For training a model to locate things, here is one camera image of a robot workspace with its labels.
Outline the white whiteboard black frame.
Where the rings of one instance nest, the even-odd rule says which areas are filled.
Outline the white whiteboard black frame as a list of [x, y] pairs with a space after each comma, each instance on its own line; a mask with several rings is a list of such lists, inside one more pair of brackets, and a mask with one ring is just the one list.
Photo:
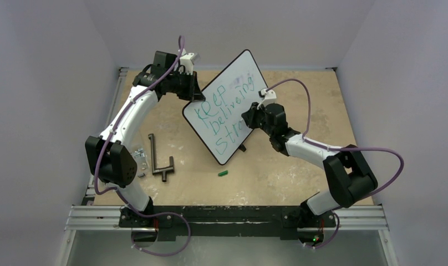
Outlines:
[[219, 165], [225, 165], [252, 129], [242, 114], [261, 101], [267, 83], [250, 50], [242, 51], [202, 90], [205, 101], [187, 104], [182, 115]]

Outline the green marker cap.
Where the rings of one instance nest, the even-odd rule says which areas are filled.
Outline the green marker cap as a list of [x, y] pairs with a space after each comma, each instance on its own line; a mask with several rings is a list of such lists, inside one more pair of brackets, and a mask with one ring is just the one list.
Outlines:
[[222, 172], [218, 173], [218, 177], [222, 177], [222, 176], [225, 176], [227, 174], [228, 174], [228, 171], [225, 170], [225, 171], [222, 171]]

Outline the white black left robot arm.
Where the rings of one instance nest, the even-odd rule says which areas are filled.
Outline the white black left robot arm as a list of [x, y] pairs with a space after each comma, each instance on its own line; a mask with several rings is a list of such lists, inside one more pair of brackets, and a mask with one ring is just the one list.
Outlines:
[[98, 136], [89, 136], [85, 142], [95, 193], [116, 192], [139, 226], [149, 226], [158, 215], [136, 178], [139, 167], [131, 154], [133, 138], [146, 115], [167, 93], [188, 102], [205, 100], [194, 71], [197, 60], [197, 53], [156, 51], [153, 63], [134, 78], [116, 117]]

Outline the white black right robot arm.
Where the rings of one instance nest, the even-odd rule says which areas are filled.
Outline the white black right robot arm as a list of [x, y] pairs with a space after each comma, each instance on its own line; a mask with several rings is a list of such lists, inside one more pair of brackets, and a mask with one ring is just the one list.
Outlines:
[[264, 131], [277, 152], [324, 170], [328, 189], [301, 203], [297, 214], [299, 224], [312, 226], [328, 211], [348, 208], [378, 187], [370, 166], [355, 145], [329, 147], [304, 137], [288, 126], [282, 105], [259, 108], [257, 103], [252, 103], [241, 116], [249, 128]]

